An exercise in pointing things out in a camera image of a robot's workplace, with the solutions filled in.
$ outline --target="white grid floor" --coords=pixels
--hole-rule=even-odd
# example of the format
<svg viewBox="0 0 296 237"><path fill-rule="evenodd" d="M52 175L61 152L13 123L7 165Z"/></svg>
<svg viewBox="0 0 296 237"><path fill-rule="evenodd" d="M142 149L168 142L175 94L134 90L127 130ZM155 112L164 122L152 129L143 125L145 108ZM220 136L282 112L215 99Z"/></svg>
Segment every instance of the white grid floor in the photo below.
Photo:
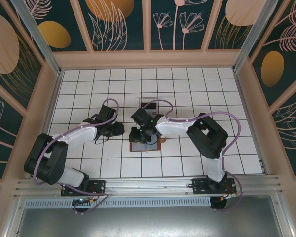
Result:
<svg viewBox="0 0 296 237"><path fill-rule="evenodd" d="M262 173L231 68L65 71L49 134L78 126L97 113L107 98L119 102L117 121L125 126L123 136L97 145L90 141L68 151L66 166L79 169L90 178L206 175L206 159L187 137L167 137L161 151L129 151L128 135L131 127L136 126L130 116L137 110L141 97L170 101L175 106L172 117L190 118L214 111L233 113L241 120L242 131L237 144L225 156L226 169L234 174ZM114 102L108 105L115 107ZM161 114L169 109L166 103L159 103ZM224 115L215 115L214 119L227 131L230 143L237 133L236 122Z"/></svg>

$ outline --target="yellow oval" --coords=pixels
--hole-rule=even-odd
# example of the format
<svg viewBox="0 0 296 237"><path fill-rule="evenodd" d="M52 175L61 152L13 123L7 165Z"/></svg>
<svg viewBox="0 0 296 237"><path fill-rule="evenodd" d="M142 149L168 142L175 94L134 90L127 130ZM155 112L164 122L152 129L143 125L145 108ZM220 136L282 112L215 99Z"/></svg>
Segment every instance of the yellow oval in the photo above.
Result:
<svg viewBox="0 0 296 237"><path fill-rule="evenodd" d="M134 9L134 0L85 0L90 11L103 21L119 21L119 15L114 12L112 4L128 17Z"/></svg>
<svg viewBox="0 0 296 237"><path fill-rule="evenodd" d="M0 15L0 73L11 73L19 61L18 36L11 24Z"/></svg>
<svg viewBox="0 0 296 237"><path fill-rule="evenodd" d="M227 20L235 26L254 24L265 0L228 0L226 5Z"/></svg>
<svg viewBox="0 0 296 237"><path fill-rule="evenodd" d="M47 43L54 48L66 48L71 43L68 31L55 21L44 21L38 26Z"/></svg>
<svg viewBox="0 0 296 237"><path fill-rule="evenodd" d="M261 76L264 85L275 86L281 79L284 71L284 58L277 51L269 52L262 63Z"/></svg>

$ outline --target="wall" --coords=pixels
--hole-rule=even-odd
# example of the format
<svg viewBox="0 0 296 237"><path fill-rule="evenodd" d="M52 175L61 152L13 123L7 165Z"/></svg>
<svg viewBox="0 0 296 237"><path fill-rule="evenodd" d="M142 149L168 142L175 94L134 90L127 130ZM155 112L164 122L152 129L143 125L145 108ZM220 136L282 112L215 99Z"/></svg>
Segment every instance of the wall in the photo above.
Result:
<svg viewBox="0 0 296 237"><path fill-rule="evenodd" d="M284 0L239 72L262 152L296 223L296 0Z"/></svg>
<svg viewBox="0 0 296 237"><path fill-rule="evenodd" d="M0 1L0 228L43 122L56 75Z"/></svg>
<svg viewBox="0 0 296 237"><path fill-rule="evenodd" d="M87 69L231 66L265 0L25 2L60 66Z"/></svg>

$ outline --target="vent grille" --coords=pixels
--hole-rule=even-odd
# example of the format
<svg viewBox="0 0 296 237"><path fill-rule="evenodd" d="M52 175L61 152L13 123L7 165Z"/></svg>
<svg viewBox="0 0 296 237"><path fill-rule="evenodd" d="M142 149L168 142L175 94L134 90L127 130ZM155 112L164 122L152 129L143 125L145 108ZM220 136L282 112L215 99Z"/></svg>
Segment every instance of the vent grille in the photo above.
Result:
<svg viewBox="0 0 296 237"><path fill-rule="evenodd" d="M25 209L72 208L74 199L29 199ZM98 201L84 203L77 208L93 207ZM110 198L99 208L210 206L210 197Z"/></svg>

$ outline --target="decorative wallpaper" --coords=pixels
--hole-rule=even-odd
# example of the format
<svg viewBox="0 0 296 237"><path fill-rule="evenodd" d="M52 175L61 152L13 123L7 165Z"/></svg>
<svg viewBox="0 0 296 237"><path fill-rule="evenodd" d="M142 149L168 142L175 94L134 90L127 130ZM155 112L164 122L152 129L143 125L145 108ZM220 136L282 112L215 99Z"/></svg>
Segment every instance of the decorative wallpaper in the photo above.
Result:
<svg viewBox="0 0 296 237"><path fill-rule="evenodd" d="M0 97L0 179L3 176L23 116Z"/></svg>
<svg viewBox="0 0 296 237"><path fill-rule="evenodd" d="M208 49L240 49L265 0L223 0Z"/></svg>
<svg viewBox="0 0 296 237"><path fill-rule="evenodd" d="M292 0L253 62L269 105L296 80L296 0Z"/></svg>
<svg viewBox="0 0 296 237"><path fill-rule="evenodd" d="M0 4L0 85L27 108L41 64Z"/></svg>
<svg viewBox="0 0 296 237"><path fill-rule="evenodd" d="M258 44L260 43L260 40L262 38L262 36L264 36L267 28L269 27L269 25L271 24L273 18L275 17L278 9L280 8L280 6L282 5L284 0L278 0L277 4L276 4L276 7L275 7L275 10L273 11L273 13L270 15L270 18L268 19L264 29L262 30L261 34L259 35L259 38L257 39L256 43L253 45L250 53L249 53L249 57L251 58L252 54L254 53L254 51L256 50Z"/></svg>
<svg viewBox="0 0 296 237"><path fill-rule="evenodd" d="M151 49L200 49L214 1L151 1Z"/></svg>
<svg viewBox="0 0 296 237"><path fill-rule="evenodd" d="M24 3L53 52L86 51L69 0L24 0Z"/></svg>
<svg viewBox="0 0 296 237"><path fill-rule="evenodd" d="M142 0L79 0L94 51L143 50Z"/></svg>
<svg viewBox="0 0 296 237"><path fill-rule="evenodd" d="M273 118L296 175L296 92L273 113Z"/></svg>

